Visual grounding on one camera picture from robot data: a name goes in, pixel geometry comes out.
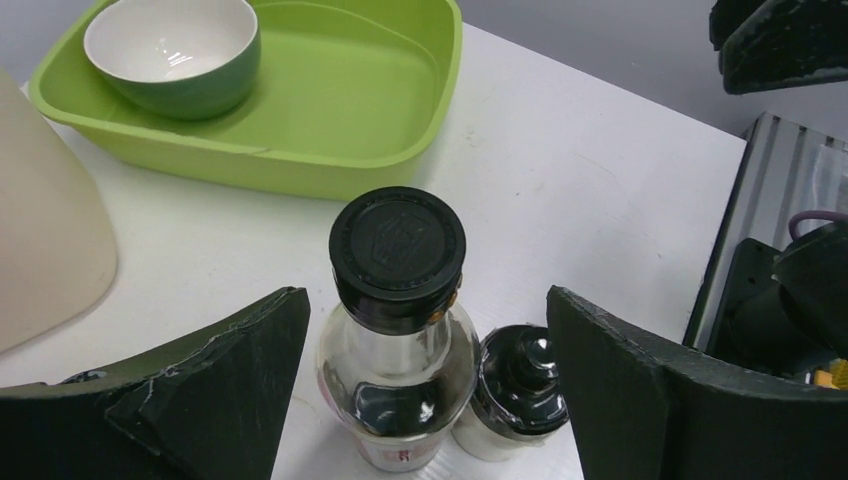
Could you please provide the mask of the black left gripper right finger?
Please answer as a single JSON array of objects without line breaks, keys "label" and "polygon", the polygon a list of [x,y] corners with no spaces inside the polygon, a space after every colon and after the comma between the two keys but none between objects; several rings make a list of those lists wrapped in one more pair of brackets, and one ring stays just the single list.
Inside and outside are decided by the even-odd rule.
[{"label": "black left gripper right finger", "polygon": [[715,359],[571,290],[547,324],[588,479],[843,479],[847,395]]}]

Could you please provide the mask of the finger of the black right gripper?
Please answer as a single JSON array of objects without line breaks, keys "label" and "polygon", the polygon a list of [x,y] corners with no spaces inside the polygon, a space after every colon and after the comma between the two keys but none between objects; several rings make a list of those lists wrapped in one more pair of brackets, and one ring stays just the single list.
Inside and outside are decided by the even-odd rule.
[{"label": "finger of the black right gripper", "polygon": [[728,94],[847,80],[845,1],[717,1],[709,39]]}]

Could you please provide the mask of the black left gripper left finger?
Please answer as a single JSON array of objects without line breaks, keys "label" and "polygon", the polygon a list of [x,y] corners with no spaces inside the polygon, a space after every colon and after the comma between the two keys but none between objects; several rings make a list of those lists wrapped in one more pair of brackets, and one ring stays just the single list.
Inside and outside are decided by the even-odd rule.
[{"label": "black left gripper left finger", "polygon": [[5,479],[267,479],[310,317],[284,287],[60,383],[1,391]]}]

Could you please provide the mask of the glossy lid spice jar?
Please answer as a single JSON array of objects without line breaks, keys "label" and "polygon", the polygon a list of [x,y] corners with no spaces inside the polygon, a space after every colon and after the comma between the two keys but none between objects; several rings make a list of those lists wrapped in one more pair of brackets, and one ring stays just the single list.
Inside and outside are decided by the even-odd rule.
[{"label": "glossy lid spice jar", "polygon": [[570,416],[548,329],[509,325],[481,343],[474,392],[452,428],[468,454],[488,462],[540,447]]}]

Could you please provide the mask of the red label sauce bottle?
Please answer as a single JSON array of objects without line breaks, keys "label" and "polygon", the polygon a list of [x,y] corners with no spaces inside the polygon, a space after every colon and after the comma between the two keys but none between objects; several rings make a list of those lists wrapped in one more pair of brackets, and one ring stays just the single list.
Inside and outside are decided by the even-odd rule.
[{"label": "red label sauce bottle", "polygon": [[480,366],[458,303],[463,225],[431,193],[383,187],[340,212],[328,251],[339,303],[317,347],[320,392],[368,463],[420,469],[471,399]]}]

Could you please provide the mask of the white bowl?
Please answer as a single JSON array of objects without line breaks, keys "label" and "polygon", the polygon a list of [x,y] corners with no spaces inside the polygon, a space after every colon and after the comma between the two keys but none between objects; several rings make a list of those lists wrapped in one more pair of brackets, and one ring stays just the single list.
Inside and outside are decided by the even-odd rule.
[{"label": "white bowl", "polygon": [[83,49],[132,104],[171,119],[207,120],[253,90],[259,18],[246,1],[116,1],[85,28]]}]

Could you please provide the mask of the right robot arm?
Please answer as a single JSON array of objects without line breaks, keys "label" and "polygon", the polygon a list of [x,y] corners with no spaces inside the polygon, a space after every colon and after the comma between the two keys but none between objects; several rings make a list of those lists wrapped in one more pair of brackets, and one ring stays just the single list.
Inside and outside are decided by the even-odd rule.
[{"label": "right robot arm", "polygon": [[[709,38],[731,95],[847,79],[843,1],[718,1]],[[798,377],[847,355],[847,146],[771,114],[747,140],[702,333],[715,358]]]}]

